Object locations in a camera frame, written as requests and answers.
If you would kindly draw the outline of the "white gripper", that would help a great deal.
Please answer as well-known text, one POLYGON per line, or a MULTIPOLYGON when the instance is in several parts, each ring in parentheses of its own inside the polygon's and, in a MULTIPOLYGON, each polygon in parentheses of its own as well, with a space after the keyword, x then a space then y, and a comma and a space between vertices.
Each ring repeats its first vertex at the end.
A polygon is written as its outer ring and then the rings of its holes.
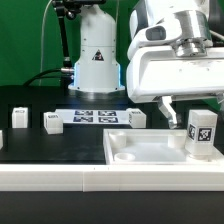
POLYGON ((174 100, 217 95, 224 112, 224 48, 209 48, 205 57, 177 57, 171 46, 140 48, 126 71, 129 98, 135 103, 157 101, 170 129, 178 126, 174 100))

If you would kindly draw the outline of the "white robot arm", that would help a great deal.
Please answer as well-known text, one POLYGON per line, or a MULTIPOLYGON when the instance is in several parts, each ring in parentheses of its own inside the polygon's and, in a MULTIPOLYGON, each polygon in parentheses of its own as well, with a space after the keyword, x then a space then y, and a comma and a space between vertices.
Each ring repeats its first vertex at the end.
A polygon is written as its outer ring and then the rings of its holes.
POLYGON ((130 16, 126 84, 116 61, 116 25, 97 5, 81 9, 81 52, 73 91, 94 97, 125 89, 135 103, 156 102, 178 126, 177 100, 224 99, 224 47, 209 27, 217 0, 139 0, 130 16))

